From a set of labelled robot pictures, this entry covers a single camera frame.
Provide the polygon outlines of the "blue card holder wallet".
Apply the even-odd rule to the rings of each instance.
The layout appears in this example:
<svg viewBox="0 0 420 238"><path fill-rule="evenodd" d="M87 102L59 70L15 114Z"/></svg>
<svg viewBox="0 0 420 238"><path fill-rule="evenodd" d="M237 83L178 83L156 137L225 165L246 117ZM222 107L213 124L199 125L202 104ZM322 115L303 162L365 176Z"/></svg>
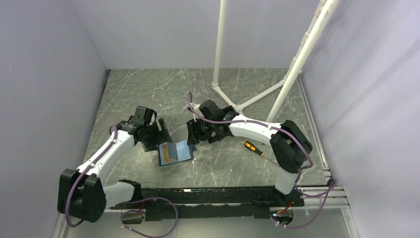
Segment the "blue card holder wallet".
<svg viewBox="0 0 420 238"><path fill-rule="evenodd" d="M178 142L165 142L158 147L160 166L172 165L194 158L194 145L188 145L187 139Z"/></svg>

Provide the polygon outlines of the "orange credit card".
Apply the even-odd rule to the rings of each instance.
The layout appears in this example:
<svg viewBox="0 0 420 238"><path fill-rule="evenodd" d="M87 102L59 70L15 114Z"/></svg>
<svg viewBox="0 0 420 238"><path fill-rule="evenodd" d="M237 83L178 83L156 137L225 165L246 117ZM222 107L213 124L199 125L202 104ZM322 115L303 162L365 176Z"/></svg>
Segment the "orange credit card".
<svg viewBox="0 0 420 238"><path fill-rule="evenodd" d="M166 163L178 161L176 147L172 144L162 146L163 159Z"/></svg>

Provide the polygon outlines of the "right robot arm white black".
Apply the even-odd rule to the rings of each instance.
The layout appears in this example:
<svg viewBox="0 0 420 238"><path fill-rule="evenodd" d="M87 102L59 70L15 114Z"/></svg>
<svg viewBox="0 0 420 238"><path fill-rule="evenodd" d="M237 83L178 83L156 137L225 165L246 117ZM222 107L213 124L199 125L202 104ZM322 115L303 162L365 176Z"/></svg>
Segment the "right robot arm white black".
<svg viewBox="0 0 420 238"><path fill-rule="evenodd" d="M242 137L270 146L280 167L273 200L279 206L291 201L299 172L313 150L312 144L293 121L270 123L251 119L237 113L232 106L219 108L212 100L203 102L195 110L191 97L187 98L187 106L195 116L187 122L188 145Z"/></svg>

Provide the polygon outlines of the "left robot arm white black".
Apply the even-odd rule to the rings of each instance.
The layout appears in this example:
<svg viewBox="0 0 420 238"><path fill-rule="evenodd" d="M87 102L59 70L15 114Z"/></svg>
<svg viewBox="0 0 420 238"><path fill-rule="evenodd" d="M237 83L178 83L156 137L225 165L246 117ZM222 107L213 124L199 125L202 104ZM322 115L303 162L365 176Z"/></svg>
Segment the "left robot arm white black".
<svg viewBox="0 0 420 238"><path fill-rule="evenodd" d="M127 120L109 128L103 146L76 169L66 169L59 177L57 210L74 228L82 222L96 222L104 210L118 204L138 207L143 199L141 184L121 179L104 186L105 180L122 157L137 144L145 152L156 151L171 141L165 121L156 111L138 106Z"/></svg>

